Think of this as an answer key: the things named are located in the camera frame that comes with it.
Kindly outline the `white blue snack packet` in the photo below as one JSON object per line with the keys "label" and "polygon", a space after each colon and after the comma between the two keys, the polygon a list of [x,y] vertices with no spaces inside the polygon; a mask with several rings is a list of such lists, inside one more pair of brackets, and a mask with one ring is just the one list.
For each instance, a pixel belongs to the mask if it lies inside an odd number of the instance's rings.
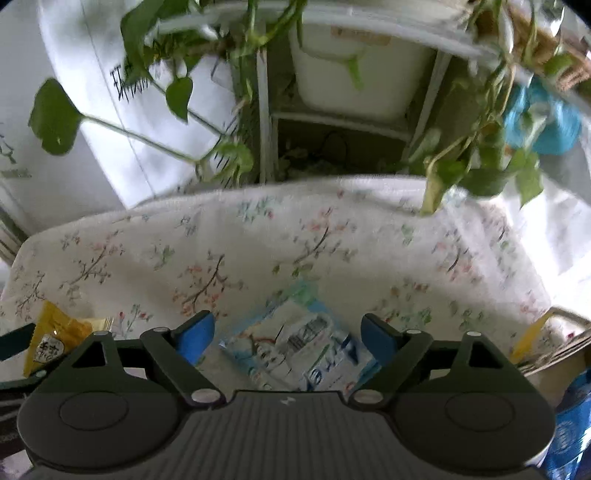
{"label": "white blue snack packet", "polygon": [[380,369],[363,342],[304,282],[276,294],[219,346],[257,390],[349,396]]}

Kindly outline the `blue foil snack packet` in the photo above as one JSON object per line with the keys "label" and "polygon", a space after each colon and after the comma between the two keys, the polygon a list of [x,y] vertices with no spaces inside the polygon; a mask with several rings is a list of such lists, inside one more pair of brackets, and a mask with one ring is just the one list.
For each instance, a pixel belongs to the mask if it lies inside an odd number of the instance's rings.
{"label": "blue foil snack packet", "polygon": [[567,387],[556,409],[556,432],[543,470],[549,479],[575,479],[590,447],[590,370]]}

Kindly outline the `floral cloth cover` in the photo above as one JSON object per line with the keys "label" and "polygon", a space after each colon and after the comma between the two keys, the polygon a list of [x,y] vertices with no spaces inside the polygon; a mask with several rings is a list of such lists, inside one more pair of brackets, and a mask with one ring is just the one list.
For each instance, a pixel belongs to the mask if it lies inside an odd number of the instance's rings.
{"label": "floral cloth cover", "polygon": [[374,312],[441,339],[485,333],[510,352],[550,306],[505,215],[453,197],[421,211],[410,178],[219,190],[87,217],[29,238],[1,298],[1,329],[44,302],[108,318],[133,338],[209,310],[225,333],[303,282],[356,329]]}

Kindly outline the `yellow snack packet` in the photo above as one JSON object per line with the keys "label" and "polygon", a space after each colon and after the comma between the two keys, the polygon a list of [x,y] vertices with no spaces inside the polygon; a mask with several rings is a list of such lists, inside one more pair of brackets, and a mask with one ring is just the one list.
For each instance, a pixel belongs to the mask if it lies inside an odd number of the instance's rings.
{"label": "yellow snack packet", "polygon": [[92,332],[92,319],[75,319],[45,301],[26,353],[23,375],[28,378],[45,364],[68,354]]}

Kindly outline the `cardboard box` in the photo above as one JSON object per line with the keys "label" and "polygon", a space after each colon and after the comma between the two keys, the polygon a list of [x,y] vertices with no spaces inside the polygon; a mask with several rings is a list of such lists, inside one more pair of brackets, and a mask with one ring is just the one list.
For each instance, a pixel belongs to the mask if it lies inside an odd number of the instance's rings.
{"label": "cardboard box", "polygon": [[[558,322],[574,331],[548,352],[535,354],[548,323]],[[515,344],[510,359],[552,406],[557,406],[567,387],[590,367],[590,320],[568,310],[551,307],[531,324]]]}

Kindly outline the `large pothos plant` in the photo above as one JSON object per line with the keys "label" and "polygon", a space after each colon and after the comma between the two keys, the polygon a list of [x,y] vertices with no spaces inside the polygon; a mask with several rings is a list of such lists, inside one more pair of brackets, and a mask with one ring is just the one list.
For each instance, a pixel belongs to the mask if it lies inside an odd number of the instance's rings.
{"label": "large pothos plant", "polygon": [[465,5],[461,1],[345,1],[353,16],[384,14],[405,32],[380,45],[320,19],[314,2],[304,17],[304,39],[288,36],[254,64],[254,97],[238,104],[238,72],[211,55],[191,73],[185,120],[167,108],[162,65],[129,86],[119,23],[128,1],[42,1],[41,36],[55,75],[74,104],[91,115],[81,129],[123,205],[167,194],[189,179],[178,160],[142,138],[200,154],[220,131],[242,136],[262,157],[267,177],[279,173],[277,143],[294,127],[366,132],[397,147],[426,130],[443,92]]}

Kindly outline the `white freezer appliance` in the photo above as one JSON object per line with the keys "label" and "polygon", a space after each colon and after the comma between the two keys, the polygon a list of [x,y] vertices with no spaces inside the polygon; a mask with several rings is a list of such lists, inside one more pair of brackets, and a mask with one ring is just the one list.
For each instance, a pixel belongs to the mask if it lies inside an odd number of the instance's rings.
{"label": "white freezer appliance", "polygon": [[228,69],[155,60],[134,78],[131,1],[1,5],[1,206],[28,233],[197,186],[228,129]]}

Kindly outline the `patterned tablecloth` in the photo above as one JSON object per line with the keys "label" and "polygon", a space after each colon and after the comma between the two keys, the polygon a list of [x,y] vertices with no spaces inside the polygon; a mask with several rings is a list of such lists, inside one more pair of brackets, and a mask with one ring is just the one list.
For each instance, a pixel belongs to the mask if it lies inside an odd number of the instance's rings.
{"label": "patterned tablecloth", "polygon": [[503,120],[509,147],[524,145],[526,116],[543,121],[531,151],[539,169],[553,183],[588,204],[590,202],[590,118],[548,92],[541,81],[516,86]]}

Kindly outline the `lower white plant pot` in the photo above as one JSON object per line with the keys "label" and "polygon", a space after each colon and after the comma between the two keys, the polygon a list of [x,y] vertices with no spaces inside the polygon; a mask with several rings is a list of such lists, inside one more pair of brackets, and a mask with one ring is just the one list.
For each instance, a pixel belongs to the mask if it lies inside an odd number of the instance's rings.
{"label": "lower white plant pot", "polygon": [[290,31],[290,51],[308,107],[379,122],[404,116],[436,55],[398,37],[312,23]]}

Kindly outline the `white metal plant stand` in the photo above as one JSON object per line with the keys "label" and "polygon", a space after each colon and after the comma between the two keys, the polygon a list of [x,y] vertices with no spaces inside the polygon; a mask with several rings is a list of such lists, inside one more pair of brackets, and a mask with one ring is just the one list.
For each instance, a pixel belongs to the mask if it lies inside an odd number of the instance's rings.
{"label": "white metal plant stand", "polygon": [[249,19],[259,98],[259,180],[276,181],[281,120],[410,142],[425,128],[453,57],[492,62],[464,29],[468,7],[439,1],[222,2],[159,20],[157,37]]}

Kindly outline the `wicker basket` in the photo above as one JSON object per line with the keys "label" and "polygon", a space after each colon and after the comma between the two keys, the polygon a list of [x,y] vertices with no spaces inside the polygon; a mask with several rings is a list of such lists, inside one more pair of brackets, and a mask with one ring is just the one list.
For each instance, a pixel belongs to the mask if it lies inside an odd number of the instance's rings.
{"label": "wicker basket", "polygon": [[559,91],[590,98],[590,29],[567,25],[562,1],[507,1],[514,32],[513,56]]}

